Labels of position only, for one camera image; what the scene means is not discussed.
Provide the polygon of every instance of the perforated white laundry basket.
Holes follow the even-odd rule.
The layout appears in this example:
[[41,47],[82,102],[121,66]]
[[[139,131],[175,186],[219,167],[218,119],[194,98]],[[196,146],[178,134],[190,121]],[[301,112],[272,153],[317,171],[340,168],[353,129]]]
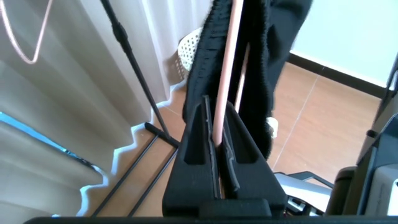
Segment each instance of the perforated white laundry basket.
[[188,78],[189,71],[191,70],[193,58],[197,51],[197,45],[200,39],[202,28],[196,29],[190,34],[186,35],[178,45],[178,56],[185,69],[185,79]]

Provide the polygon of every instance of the black cloth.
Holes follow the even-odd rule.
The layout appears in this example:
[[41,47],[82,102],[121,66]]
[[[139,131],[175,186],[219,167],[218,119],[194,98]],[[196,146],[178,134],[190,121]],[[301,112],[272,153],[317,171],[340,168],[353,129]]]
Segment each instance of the black cloth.
[[[234,103],[246,46],[250,44],[239,115],[267,159],[271,152],[266,123],[273,92],[311,0],[245,0],[239,26],[228,101]],[[231,15],[232,0],[214,0],[205,21],[187,80],[183,119],[188,121],[203,95],[216,99]]]

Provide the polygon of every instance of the black baseboard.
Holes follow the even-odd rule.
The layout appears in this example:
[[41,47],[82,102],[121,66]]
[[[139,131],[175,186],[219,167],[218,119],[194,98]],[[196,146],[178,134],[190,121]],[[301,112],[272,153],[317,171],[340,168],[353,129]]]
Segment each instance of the black baseboard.
[[369,83],[367,81],[353,77],[343,72],[339,72],[332,68],[325,67],[311,60],[299,57],[295,54],[290,54],[289,59],[287,61],[300,68],[304,68],[310,72],[316,73],[325,78],[329,78],[333,81],[344,84],[346,86],[350,86],[356,90],[362,91],[372,96],[382,98],[385,94],[385,89],[381,86]]

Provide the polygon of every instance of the floor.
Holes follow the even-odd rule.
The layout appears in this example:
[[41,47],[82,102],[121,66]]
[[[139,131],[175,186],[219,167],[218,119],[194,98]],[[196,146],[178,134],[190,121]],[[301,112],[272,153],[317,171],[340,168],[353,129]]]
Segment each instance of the floor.
[[[185,123],[181,119],[185,88],[175,90],[172,104],[160,109],[171,135],[180,140]],[[337,172],[354,165],[371,126],[379,99],[287,63],[275,93],[274,116],[279,121],[268,163],[275,172],[287,174],[309,170],[330,182]],[[134,162],[152,134],[137,132],[138,148],[125,152],[120,161],[120,178]],[[99,216],[126,216],[161,169],[173,148],[157,140],[110,199]],[[136,212],[136,217],[162,216],[162,197],[172,166],[169,166]],[[91,215],[109,193],[89,193]]]

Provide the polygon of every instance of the white curtain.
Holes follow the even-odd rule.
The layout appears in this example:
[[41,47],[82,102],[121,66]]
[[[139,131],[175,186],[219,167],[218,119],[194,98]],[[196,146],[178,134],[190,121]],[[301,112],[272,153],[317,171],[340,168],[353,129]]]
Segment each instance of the white curtain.
[[[4,3],[18,42],[31,56],[48,0]],[[154,99],[168,100],[170,86],[183,78],[178,42],[201,26],[210,0],[111,4]],[[149,103],[99,0],[55,0],[35,65],[17,56],[0,24],[0,112],[103,171],[1,121],[0,223],[76,215],[81,188],[103,184],[103,175],[113,178],[114,150],[131,145],[131,127],[150,120]]]

